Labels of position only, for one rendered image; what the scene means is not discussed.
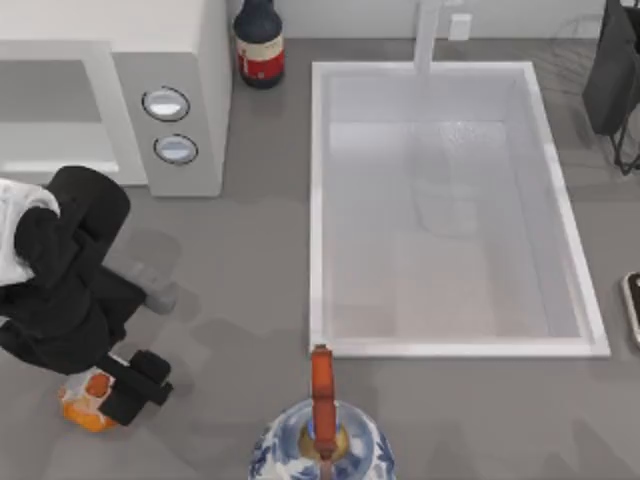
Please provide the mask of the orange and white bottle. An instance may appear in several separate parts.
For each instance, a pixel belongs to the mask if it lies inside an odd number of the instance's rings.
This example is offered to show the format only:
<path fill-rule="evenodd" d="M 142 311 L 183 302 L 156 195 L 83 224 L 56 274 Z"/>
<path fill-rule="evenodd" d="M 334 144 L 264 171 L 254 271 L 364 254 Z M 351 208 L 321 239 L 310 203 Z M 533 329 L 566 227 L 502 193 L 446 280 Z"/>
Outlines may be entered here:
<path fill-rule="evenodd" d="M 58 390 L 63 417 L 93 433 L 118 426 L 100 407 L 112 393 L 115 379 L 98 367 L 67 377 Z"/>

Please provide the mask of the tall white tap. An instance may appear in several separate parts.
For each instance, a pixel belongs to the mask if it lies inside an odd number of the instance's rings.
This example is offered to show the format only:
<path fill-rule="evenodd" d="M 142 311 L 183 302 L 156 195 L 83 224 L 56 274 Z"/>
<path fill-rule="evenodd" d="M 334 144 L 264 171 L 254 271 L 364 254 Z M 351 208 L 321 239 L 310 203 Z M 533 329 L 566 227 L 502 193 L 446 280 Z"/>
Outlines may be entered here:
<path fill-rule="evenodd" d="M 418 76 L 430 71 L 443 0 L 420 0 L 413 66 Z"/>

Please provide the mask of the pale framed dark board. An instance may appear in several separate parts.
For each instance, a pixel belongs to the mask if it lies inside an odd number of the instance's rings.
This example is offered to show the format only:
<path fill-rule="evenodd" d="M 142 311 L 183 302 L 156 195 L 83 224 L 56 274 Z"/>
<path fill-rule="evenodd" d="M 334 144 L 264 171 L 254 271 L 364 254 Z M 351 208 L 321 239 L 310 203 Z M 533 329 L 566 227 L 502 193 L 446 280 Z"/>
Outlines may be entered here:
<path fill-rule="evenodd" d="M 621 281 L 621 289 L 630 326 L 630 335 L 640 349 L 640 272 L 627 274 Z"/>

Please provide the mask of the large round microwave knob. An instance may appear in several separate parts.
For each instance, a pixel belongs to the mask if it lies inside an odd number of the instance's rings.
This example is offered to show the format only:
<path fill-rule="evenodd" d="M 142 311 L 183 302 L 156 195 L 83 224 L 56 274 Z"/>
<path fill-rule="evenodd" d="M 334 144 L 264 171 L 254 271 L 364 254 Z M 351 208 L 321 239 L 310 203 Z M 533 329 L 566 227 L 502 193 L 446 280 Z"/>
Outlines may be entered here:
<path fill-rule="evenodd" d="M 146 114 L 160 122 L 178 122 L 190 111 L 187 96 L 168 86 L 145 92 L 141 104 Z"/>

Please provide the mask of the pale microwave oven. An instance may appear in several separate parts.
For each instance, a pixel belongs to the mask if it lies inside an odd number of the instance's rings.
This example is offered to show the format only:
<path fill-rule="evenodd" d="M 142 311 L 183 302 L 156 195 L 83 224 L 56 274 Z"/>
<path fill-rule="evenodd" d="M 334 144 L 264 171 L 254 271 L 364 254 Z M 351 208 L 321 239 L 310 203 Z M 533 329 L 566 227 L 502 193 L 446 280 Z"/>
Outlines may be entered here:
<path fill-rule="evenodd" d="M 182 120 L 145 113 L 162 86 L 189 99 Z M 232 86 L 225 0 L 0 0 L 0 177 L 80 165 L 157 197 L 215 197 Z M 197 144 L 193 162 L 155 155 L 174 134 Z"/>

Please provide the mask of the blue and white teapot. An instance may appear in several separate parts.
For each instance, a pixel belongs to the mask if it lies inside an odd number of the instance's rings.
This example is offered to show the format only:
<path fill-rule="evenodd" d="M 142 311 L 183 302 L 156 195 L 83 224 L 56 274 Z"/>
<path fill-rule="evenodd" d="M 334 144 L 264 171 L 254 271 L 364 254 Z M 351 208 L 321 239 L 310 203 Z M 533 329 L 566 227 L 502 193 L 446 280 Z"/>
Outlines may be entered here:
<path fill-rule="evenodd" d="M 397 480 L 376 422 L 335 398 L 333 352 L 311 351 L 311 396 L 284 410 L 257 440 L 248 480 Z"/>

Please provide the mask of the small round microwave knob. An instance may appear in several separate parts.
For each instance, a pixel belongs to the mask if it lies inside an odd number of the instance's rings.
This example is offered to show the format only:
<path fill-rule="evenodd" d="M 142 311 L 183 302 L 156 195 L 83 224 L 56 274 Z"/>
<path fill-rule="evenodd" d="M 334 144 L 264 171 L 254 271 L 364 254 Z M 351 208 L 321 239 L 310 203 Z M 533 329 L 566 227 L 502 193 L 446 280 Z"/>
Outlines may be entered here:
<path fill-rule="evenodd" d="M 197 144 L 189 137 L 179 134 L 156 139 L 153 150 L 160 160 L 171 165 L 187 165 L 199 154 Z"/>

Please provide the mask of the white sink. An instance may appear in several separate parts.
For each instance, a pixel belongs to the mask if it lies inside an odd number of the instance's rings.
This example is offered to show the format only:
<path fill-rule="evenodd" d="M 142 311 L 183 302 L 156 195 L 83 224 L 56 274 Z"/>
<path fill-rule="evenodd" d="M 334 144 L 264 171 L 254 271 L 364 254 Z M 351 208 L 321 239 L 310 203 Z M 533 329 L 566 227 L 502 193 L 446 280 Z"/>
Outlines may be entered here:
<path fill-rule="evenodd" d="M 610 356 L 530 62 L 316 62 L 311 86 L 311 345 Z"/>

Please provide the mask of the black folding stand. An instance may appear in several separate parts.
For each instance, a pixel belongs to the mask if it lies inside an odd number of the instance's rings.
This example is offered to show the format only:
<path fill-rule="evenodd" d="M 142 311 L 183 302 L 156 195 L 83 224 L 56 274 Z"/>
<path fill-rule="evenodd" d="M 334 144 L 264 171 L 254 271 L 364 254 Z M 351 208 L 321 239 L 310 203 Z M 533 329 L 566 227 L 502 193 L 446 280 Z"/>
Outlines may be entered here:
<path fill-rule="evenodd" d="M 640 171 L 640 147 L 622 158 L 629 121 L 640 106 L 640 0 L 606 0 L 582 100 L 593 132 L 609 139 L 613 162 L 627 176 Z"/>

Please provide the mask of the white wall socket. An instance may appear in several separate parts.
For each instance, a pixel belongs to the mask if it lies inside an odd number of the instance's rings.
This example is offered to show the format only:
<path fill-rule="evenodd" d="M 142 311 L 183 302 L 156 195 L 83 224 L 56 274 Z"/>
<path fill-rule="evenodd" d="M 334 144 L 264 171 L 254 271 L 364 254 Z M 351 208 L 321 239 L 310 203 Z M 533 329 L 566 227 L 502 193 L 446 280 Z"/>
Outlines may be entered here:
<path fill-rule="evenodd" d="M 455 13 L 451 15 L 448 40 L 467 41 L 471 36 L 472 15 L 469 13 Z"/>

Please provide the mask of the pale grey rounded box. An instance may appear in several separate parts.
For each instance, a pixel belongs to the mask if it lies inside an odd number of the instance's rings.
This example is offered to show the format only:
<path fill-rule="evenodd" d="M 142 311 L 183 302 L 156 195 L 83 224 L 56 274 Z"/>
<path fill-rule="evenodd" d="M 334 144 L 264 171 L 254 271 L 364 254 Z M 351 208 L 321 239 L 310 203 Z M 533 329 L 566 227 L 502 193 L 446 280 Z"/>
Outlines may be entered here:
<path fill-rule="evenodd" d="M 177 303 L 177 284 L 156 269 L 140 262 L 129 267 L 129 280 L 145 293 L 145 305 L 153 312 L 166 315 Z"/>

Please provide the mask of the dark bottle with red label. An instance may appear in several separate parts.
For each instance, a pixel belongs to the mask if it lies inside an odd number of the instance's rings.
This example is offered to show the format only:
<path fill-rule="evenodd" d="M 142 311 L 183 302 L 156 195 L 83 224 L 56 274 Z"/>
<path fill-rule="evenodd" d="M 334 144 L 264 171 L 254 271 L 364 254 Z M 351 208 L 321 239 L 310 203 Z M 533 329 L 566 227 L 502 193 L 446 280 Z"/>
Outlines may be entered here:
<path fill-rule="evenodd" d="M 243 0 L 232 27 L 242 80 L 257 89 L 277 85 L 284 76 L 285 53 L 283 22 L 273 0 Z"/>

